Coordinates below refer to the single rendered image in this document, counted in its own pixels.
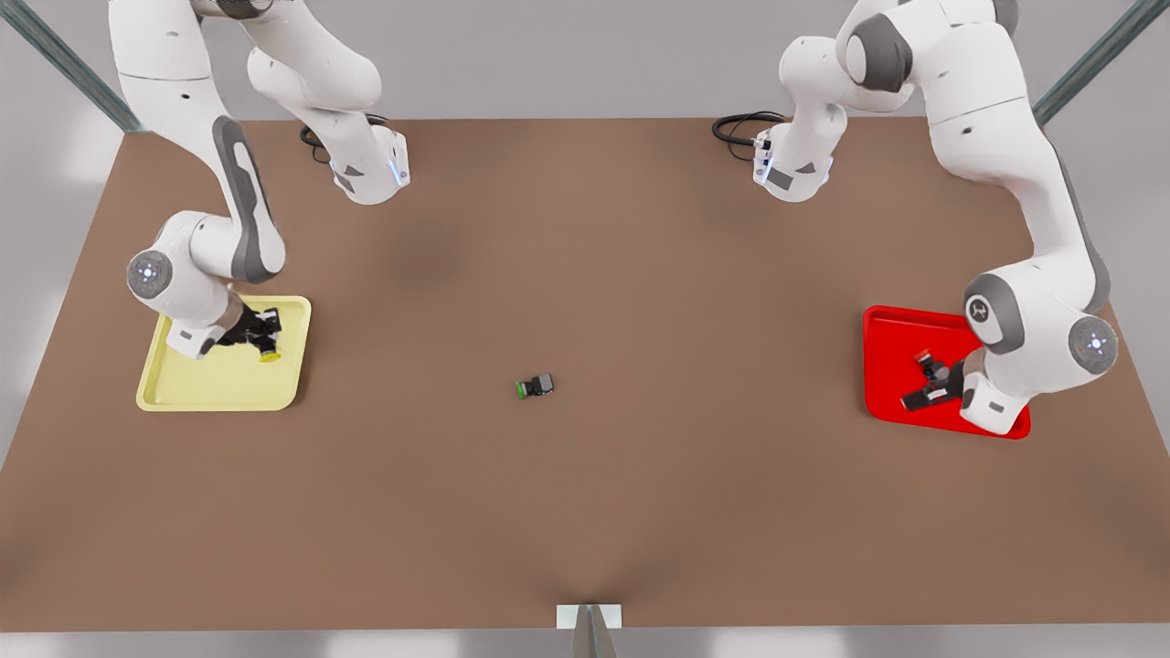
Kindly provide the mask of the red tray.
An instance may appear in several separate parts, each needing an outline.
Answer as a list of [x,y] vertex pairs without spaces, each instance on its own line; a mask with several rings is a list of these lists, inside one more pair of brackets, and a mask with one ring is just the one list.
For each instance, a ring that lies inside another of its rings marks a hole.
[[961,398],[924,409],[904,409],[901,399],[928,385],[916,355],[924,350],[948,366],[980,345],[961,315],[872,306],[862,317],[865,403],[885,421],[920,429],[994,436],[961,418]]

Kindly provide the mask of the yellow tray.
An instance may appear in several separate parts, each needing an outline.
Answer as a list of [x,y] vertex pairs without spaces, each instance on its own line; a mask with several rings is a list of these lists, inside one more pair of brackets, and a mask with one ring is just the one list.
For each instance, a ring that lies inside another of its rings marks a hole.
[[260,361],[247,345],[216,347],[200,361],[166,344],[171,318],[160,315],[135,393],[138,407],[170,411],[274,411],[289,407],[296,397],[303,364],[311,304],[303,296],[245,295],[255,309],[275,308],[282,322],[277,337],[281,358]]

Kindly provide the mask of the silver frame post with foot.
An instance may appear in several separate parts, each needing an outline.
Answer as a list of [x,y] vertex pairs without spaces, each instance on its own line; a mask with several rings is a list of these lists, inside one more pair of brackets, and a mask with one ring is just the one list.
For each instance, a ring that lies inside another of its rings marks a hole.
[[571,658],[618,658],[611,629],[622,628],[622,604],[556,606],[556,628],[572,630]]

